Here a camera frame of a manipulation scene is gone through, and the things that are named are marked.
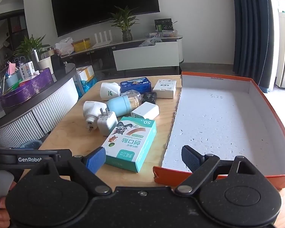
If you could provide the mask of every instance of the black remote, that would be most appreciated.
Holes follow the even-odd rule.
[[[156,92],[148,92],[145,93],[143,96],[142,104],[144,102],[149,102],[152,104],[156,104],[156,99],[157,99],[157,93]]]

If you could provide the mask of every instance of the white pot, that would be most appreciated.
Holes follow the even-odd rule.
[[[51,57],[47,57],[45,59],[42,59],[38,62],[38,65],[40,67],[40,69],[46,69],[49,68],[51,70],[51,74],[53,74],[53,66],[52,66],[52,61],[51,61]]]

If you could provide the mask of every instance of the black screen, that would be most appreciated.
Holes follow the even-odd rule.
[[[133,14],[159,12],[158,0],[52,0],[58,36],[109,20],[114,6],[128,6]]]

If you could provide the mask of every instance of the green and white box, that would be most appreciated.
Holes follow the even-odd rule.
[[[106,164],[139,172],[156,135],[154,120],[123,117],[102,144]]]

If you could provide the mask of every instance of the dark countertop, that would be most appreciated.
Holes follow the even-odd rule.
[[[49,95],[56,92],[67,81],[72,78],[76,73],[76,66],[73,63],[67,63],[64,68],[54,71],[53,79],[54,83],[47,87],[45,90],[30,98],[28,101],[21,104],[15,110],[10,111],[0,118],[0,127],[8,125],[17,118],[28,113],[32,108],[38,105],[41,101],[45,100]]]
[[[183,36],[182,35],[177,35],[176,37],[159,37],[160,39],[163,40],[163,42],[166,42],[166,41],[176,41],[178,39],[182,39]],[[141,39],[133,39],[131,41],[126,41],[126,42],[123,42],[123,41],[114,41],[114,42],[111,42],[107,45],[100,45],[100,46],[91,46],[90,48],[87,48],[85,50],[81,50],[81,51],[77,51],[77,52],[73,52],[72,54],[70,55],[64,55],[62,56],[61,58],[65,58],[65,57],[69,57],[69,56],[74,56],[74,55],[77,55],[77,54],[81,54],[81,53],[87,53],[87,52],[91,52],[93,50],[97,50],[97,49],[103,49],[103,48],[108,48],[108,47],[113,47],[113,46],[117,46],[117,45],[122,45],[122,44],[130,44],[130,43],[134,43],[134,42],[143,42],[145,41],[147,38],[141,38]]]

